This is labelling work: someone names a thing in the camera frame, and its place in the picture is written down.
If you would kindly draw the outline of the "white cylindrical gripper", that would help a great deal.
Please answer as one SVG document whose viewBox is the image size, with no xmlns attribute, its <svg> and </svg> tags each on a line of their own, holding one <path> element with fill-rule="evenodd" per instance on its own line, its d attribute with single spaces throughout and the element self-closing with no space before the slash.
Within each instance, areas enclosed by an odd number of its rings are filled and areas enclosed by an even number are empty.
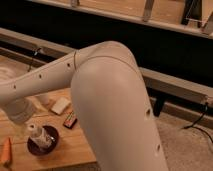
<svg viewBox="0 0 213 171">
<path fill-rule="evenodd" d="M 30 100 L 22 98 L 4 105 L 3 111 L 15 124 L 23 124 L 33 116 L 36 107 Z"/>
</svg>

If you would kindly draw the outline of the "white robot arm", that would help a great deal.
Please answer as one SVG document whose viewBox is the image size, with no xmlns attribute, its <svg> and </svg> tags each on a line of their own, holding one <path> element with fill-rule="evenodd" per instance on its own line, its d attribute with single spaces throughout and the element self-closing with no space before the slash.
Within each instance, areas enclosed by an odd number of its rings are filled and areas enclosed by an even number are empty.
<svg viewBox="0 0 213 171">
<path fill-rule="evenodd" d="M 125 45 L 98 43 L 0 82 L 0 104 L 66 87 L 102 171 L 169 171 L 144 79 Z"/>
</svg>

